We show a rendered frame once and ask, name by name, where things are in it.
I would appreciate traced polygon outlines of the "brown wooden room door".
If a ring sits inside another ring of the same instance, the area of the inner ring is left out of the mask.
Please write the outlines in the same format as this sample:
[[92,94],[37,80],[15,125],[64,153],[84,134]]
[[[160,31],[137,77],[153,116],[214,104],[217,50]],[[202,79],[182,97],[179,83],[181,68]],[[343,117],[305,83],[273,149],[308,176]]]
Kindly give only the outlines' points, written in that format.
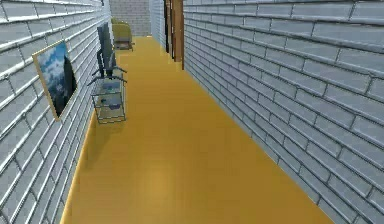
[[175,62],[184,66],[183,0],[163,0],[165,48]]

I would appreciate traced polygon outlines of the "black television set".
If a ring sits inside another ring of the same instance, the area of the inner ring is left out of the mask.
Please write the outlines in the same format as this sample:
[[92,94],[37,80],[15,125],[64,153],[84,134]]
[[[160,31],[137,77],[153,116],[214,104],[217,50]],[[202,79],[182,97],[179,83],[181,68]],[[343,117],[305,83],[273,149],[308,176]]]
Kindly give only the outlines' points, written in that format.
[[122,82],[126,82],[126,80],[122,77],[113,74],[115,70],[119,70],[123,73],[126,73],[126,70],[116,65],[115,51],[112,49],[112,42],[110,38],[108,23],[105,22],[102,25],[98,26],[97,32],[101,45],[101,48],[97,51],[96,54],[98,61],[98,72],[100,73],[100,75],[90,81],[88,83],[88,86],[96,82],[98,79],[105,78],[118,79]]

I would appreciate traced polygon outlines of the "framed sky landscape picture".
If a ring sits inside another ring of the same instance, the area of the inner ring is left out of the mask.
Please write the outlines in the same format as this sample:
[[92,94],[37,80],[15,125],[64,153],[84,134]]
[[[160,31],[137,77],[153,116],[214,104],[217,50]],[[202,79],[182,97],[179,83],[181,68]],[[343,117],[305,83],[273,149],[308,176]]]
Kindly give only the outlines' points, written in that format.
[[64,39],[32,54],[53,117],[59,121],[77,90],[76,75]]

